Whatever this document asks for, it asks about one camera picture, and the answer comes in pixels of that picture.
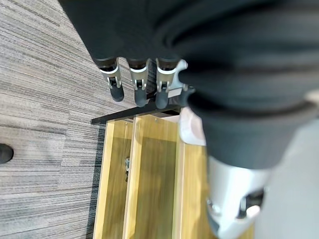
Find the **wooden panel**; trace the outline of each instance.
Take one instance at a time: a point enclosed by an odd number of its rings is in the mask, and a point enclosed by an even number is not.
[[[209,195],[205,147],[177,142],[173,239],[215,239],[206,215]],[[250,228],[240,239],[252,239]]]
[[[114,121],[107,124],[94,239],[119,239],[123,234],[127,182],[125,158],[130,156],[133,124]]]
[[[176,123],[135,118],[124,239],[171,237],[176,138]]]

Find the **white plastic piece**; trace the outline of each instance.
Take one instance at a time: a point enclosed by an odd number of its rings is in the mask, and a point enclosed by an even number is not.
[[[201,118],[185,107],[179,114],[179,135],[185,143],[206,146]]]

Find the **black fabric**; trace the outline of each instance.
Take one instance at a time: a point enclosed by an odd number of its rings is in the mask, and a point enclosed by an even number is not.
[[[260,157],[250,167],[274,166],[295,129],[315,114],[314,107],[304,105],[305,110],[299,106],[303,105],[306,92],[319,88],[318,1],[60,0],[60,3],[100,67],[105,60],[118,56],[186,60],[188,69],[180,72],[179,79],[196,90],[188,103],[202,118],[208,152],[226,163],[249,167],[254,157]],[[214,112],[216,105],[225,115],[233,115],[234,122],[251,114],[257,119],[281,118],[287,109],[306,111],[307,117],[297,117],[298,112],[289,115],[292,121],[298,118],[298,123],[287,120],[287,125],[283,124],[286,130],[281,133],[272,131],[275,127],[271,123],[254,135],[241,134],[246,142],[243,146],[233,125],[222,124],[216,120],[216,114],[208,114]],[[250,124],[251,121],[243,120],[240,125],[249,131]],[[265,136],[268,131],[276,137]],[[270,140],[277,141],[278,146],[271,147]],[[233,153],[221,146],[227,141],[230,148],[236,149]],[[274,152],[268,157],[260,156],[260,152],[266,153],[267,145]],[[251,151],[245,159],[240,147]]]

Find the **metal joint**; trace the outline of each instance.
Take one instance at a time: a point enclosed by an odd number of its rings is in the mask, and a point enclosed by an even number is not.
[[[107,80],[110,89],[112,89],[115,84],[117,88],[121,87],[122,81],[119,65],[117,65],[113,71],[105,71],[102,69],[100,69],[100,71],[102,72],[104,79]]]

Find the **gray carpet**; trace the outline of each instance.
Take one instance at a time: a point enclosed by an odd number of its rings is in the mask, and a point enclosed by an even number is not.
[[[133,107],[107,84],[56,0],[0,0],[0,238],[91,238],[105,129]]]

